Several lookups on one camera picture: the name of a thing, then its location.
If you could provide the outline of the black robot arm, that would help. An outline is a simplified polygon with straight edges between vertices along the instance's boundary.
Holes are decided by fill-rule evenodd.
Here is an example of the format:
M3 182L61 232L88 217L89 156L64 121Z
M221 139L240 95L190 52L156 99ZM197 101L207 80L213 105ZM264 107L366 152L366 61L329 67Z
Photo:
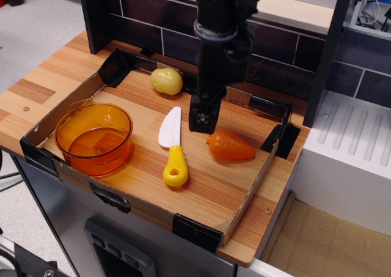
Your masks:
M247 79L255 37L248 19L259 0L196 0L194 34L200 39L197 87L191 97L189 129L212 134L227 86Z

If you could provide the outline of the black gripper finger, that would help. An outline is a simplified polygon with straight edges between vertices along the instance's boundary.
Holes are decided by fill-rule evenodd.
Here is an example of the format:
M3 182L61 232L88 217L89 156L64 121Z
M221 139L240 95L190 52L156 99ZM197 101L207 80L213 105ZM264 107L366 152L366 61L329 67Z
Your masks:
M191 132L213 134L219 112L221 99L214 99L212 102L203 100L199 94L191 97L189 109L189 130Z

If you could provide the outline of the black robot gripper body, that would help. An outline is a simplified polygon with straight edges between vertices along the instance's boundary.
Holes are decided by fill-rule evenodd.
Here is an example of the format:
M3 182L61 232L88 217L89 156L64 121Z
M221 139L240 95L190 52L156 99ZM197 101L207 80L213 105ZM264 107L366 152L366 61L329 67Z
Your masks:
M225 33L195 22L194 33L201 40L197 96L202 103L212 103L223 98L228 85L247 79L255 28L245 21Z

